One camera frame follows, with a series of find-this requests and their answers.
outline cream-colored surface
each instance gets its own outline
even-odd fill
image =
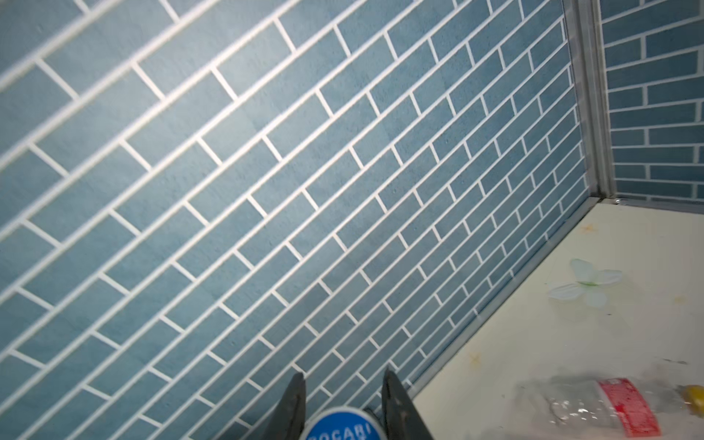
[[[623,271],[609,304],[548,299],[570,259]],[[436,440],[501,424],[514,386],[553,375],[704,384],[704,215],[598,204],[414,403]]]

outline red label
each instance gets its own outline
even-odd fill
[[[626,437],[655,437],[662,435],[658,419],[648,403],[628,379],[607,379],[599,386],[621,420]]]

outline brick-patterned wall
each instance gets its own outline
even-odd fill
[[[559,0],[0,4],[0,440],[413,383],[586,196]]]
[[[617,190],[704,203],[704,2],[601,0]]]

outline white flower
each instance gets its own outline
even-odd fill
[[[616,284],[622,278],[620,270],[597,271],[590,262],[578,258],[573,258],[570,266],[574,270],[577,282],[550,289],[548,296],[551,298],[569,301],[585,294],[584,302],[588,306],[603,307],[608,302],[608,298],[601,287]]]

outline wall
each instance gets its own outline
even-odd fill
[[[558,0],[15,0],[0,439],[413,382],[586,196]]]
[[[601,0],[617,190],[704,199],[704,3]]]

